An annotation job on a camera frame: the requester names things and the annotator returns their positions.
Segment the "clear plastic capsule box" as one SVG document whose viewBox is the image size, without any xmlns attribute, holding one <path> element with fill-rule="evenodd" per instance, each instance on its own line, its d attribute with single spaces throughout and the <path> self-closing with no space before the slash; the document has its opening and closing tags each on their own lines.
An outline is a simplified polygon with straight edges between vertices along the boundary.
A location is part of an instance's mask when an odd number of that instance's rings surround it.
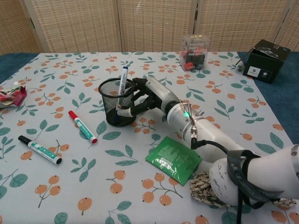
<svg viewBox="0 0 299 224">
<path fill-rule="evenodd" d="M 179 63 L 184 71 L 200 70 L 206 63 L 209 49 L 207 35 L 183 35 Z"/>
</svg>

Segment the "red capped whiteboard marker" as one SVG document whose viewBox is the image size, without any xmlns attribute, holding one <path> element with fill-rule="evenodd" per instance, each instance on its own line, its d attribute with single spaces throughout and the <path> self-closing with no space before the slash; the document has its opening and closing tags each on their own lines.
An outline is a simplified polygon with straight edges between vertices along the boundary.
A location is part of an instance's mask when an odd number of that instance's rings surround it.
<svg viewBox="0 0 299 224">
<path fill-rule="evenodd" d="M 88 129 L 88 127 L 84 124 L 84 122 L 74 113 L 74 111 L 68 111 L 69 116 L 73 119 L 74 123 L 83 133 L 83 136 L 86 137 L 87 140 L 90 141 L 91 144 L 96 144 L 98 139 L 95 135 Z"/>
</svg>

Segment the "crumpled red snack pouch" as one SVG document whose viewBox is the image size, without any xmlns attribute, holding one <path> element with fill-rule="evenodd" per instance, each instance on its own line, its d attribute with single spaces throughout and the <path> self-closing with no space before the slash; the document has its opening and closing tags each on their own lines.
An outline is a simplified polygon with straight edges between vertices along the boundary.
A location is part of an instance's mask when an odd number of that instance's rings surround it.
<svg viewBox="0 0 299 224">
<path fill-rule="evenodd" d="M 9 90 L 0 90 L 0 109 L 10 106 L 19 107 L 27 96 L 26 87 L 14 82 Z"/>
</svg>

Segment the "black capped whiteboard marker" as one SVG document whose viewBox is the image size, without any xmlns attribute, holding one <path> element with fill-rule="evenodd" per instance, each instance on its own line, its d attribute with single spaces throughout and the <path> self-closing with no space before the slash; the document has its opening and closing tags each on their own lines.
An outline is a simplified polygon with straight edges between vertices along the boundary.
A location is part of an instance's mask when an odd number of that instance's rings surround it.
<svg viewBox="0 0 299 224">
<path fill-rule="evenodd" d="M 20 135 L 18 137 L 18 140 L 27 145 L 30 149 L 32 149 L 34 152 L 40 154 L 42 157 L 47 159 L 48 161 L 52 162 L 55 165 L 60 165 L 62 163 L 62 158 L 58 155 L 54 154 L 44 146 L 41 146 L 40 144 L 36 143 L 33 140 L 28 139 L 27 137 Z"/>
</svg>

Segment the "woven folding screen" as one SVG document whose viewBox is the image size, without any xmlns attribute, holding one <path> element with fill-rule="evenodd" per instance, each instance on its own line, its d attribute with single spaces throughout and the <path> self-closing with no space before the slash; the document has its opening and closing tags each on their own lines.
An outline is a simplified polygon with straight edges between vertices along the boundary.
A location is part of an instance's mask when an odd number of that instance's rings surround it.
<svg viewBox="0 0 299 224">
<path fill-rule="evenodd" d="M 179 51 L 186 34 L 210 51 L 299 51 L 299 0 L 0 0 L 0 56 Z"/>
</svg>

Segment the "black mesh pen holder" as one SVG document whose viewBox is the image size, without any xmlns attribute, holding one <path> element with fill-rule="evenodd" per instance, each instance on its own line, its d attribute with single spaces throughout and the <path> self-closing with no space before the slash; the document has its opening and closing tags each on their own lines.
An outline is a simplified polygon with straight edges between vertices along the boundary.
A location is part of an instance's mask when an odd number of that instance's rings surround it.
<svg viewBox="0 0 299 224">
<path fill-rule="evenodd" d="M 136 116 L 123 117 L 117 114 L 117 105 L 120 105 L 121 109 L 134 107 L 132 98 L 134 96 L 135 84 L 132 80 L 128 79 L 122 95 L 119 94 L 120 85 L 120 78 L 110 78 L 102 82 L 98 87 L 99 93 L 102 95 L 106 120 L 112 126 L 127 126 L 133 123 L 136 119 Z"/>
</svg>

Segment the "blue capped whiteboard marker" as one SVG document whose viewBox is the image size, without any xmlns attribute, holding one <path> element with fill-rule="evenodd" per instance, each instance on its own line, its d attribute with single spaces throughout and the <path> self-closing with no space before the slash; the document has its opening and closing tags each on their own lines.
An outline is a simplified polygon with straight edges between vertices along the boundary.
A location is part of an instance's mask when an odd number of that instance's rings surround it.
<svg viewBox="0 0 299 224">
<path fill-rule="evenodd" d="M 116 112 L 118 112 L 122 107 L 123 95 L 125 94 L 125 89 L 126 89 L 127 75 L 128 75 L 128 67 L 123 66 L 121 79 L 120 79 L 120 86 L 118 91 L 118 101 L 115 108 Z"/>
</svg>

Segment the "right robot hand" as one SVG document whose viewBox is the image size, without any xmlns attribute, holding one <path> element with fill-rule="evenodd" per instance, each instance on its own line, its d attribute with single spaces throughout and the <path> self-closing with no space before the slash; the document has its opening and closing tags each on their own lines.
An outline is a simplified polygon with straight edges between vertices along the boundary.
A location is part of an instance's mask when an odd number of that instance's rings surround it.
<svg viewBox="0 0 299 224">
<path fill-rule="evenodd" d="M 178 97 L 155 78 L 133 78 L 133 83 L 135 84 L 134 90 L 139 91 L 133 96 L 133 101 L 143 95 L 148 97 L 141 104 L 128 109 L 119 109 L 117 111 L 119 116 L 134 117 L 155 108 L 160 109 L 167 115 L 171 108 L 179 103 Z"/>
</svg>

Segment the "floral printed tablecloth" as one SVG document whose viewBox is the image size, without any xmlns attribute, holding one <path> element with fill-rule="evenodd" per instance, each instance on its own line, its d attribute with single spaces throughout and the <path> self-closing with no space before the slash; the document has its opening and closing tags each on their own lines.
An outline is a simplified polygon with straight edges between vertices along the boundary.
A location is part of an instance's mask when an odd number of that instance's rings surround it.
<svg viewBox="0 0 299 224">
<path fill-rule="evenodd" d="M 145 157 L 165 137 L 182 142 L 161 111 L 113 127 L 98 86 L 128 66 L 129 79 L 154 77 L 235 142 L 260 155 L 292 141 L 235 52 L 210 53 L 187 72 L 174 52 L 39 54 L 0 90 L 26 87 L 20 107 L 0 110 L 0 224 L 235 224 L 236 209 L 195 201 Z M 98 139 L 91 144 L 69 116 Z M 18 137 L 62 158 L 55 165 Z"/>
</svg>

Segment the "green foil sachet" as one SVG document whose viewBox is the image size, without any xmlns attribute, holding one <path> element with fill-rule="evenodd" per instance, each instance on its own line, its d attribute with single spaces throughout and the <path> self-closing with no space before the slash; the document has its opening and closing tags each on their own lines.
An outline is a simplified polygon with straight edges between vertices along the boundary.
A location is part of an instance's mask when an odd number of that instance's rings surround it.
<svg viewBox="0 0 299 224">
<path fill-rule="evenodd" d="M 165 137 L 145 160 L 184 186 L 202 158 L 187 146 Z"/>
</svg>

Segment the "black cardboard box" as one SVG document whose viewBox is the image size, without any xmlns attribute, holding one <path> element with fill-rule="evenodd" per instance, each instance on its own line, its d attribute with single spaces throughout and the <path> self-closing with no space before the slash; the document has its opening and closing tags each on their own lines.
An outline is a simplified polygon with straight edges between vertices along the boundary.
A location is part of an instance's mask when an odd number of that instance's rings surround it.
<svg viewBox="0 0 299 224">
<path fill-rule="evenodd" d="M 271 84 L 290 53 L 287 47 L 261 39 L 245 54 L 248 60 L 243 75 Z"/>
</svg>

